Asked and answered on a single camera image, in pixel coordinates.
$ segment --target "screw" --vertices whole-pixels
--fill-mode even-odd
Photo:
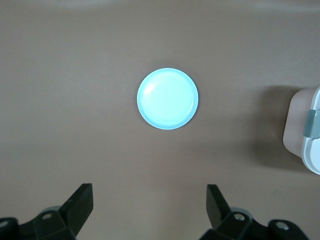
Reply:
[[[3,227],[5,227],[5,226],[7,226],[8,223],[9,223],[8,221],[0,222],[0,228],[3,228]]]
[[[234,215],[234,218],[237,219],[237,220],[239,220],[239,221],[244,221],[244,220],[246,219],[245,216],[243,216],[243,215],[240,214],[240,213],[236,213],[236,214]]]
[[[289,226],[282,221],[277,221],[275,225],[282,230],[289,230]]]
[[[51,213],[47,213],[47,214],[42,216],[42,220],[46,220],[46,219],[49,219],[51,217],[52,217],[52,214]]]

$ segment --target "round plate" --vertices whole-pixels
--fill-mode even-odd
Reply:
[[[171,130],[185,125],[198,107],[195,83],[184,72],[162,68],[141,83],[137,104],[142,117],[158,129]]]

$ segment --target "container lid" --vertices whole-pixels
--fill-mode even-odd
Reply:
[[[320,87],[315,91],[303,131],[302,160],[320,175]]]
[[[142,117],[163,130],[177,129],[189,122],[197,110],[198,100],[195,83],[187,74],[174,68],[150,73],[137,93]]]

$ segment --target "white container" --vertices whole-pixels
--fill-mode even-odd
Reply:
[[[283,144],[320,175],[320,87],[297,92],[289,107]]]

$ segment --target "plate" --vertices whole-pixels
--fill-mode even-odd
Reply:
[[[137,93],[142,117],[163,130],[177,129],[189,122],[196,113],[198,101],[195,83],[183,71],[174,68],[150,73]]]

